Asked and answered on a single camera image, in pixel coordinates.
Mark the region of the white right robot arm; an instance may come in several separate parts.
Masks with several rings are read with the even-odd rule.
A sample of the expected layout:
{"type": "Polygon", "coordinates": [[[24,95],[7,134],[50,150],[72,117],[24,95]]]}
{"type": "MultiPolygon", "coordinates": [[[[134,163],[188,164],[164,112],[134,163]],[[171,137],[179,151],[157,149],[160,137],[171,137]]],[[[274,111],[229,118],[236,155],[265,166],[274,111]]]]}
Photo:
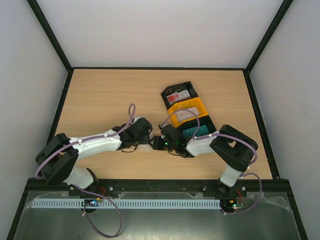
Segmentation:
{"type": "Polygon", "coordinates": [[[237,180],[258,159],[258,144],[227,124],[219,131],[195,137],[184,136],[171,124],[161,127],[160,132],[161,136],[154,136],[149,142],[153,150],[167,151],[182,158],[217,154],[226,163],[218,183],[218,191],[224,196],[235,191],[237,180]]]}

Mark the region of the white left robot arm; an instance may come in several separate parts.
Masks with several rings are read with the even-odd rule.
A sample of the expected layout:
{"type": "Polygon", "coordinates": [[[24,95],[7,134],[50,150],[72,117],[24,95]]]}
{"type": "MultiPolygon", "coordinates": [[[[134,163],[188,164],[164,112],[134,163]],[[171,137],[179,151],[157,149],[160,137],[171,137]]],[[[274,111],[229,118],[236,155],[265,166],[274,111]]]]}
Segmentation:
{"type": "Polygon", "coordinates": [[[97,182],[92,170],[77,166],[84,158],[103,152],[114,152],[149,143],[151,123],[144,117],[87,137],[67,137],[60,133],[38,153],[35,161],[36,179],[45,179],[48,185],[66,183],[87,189],[97,182]]]}

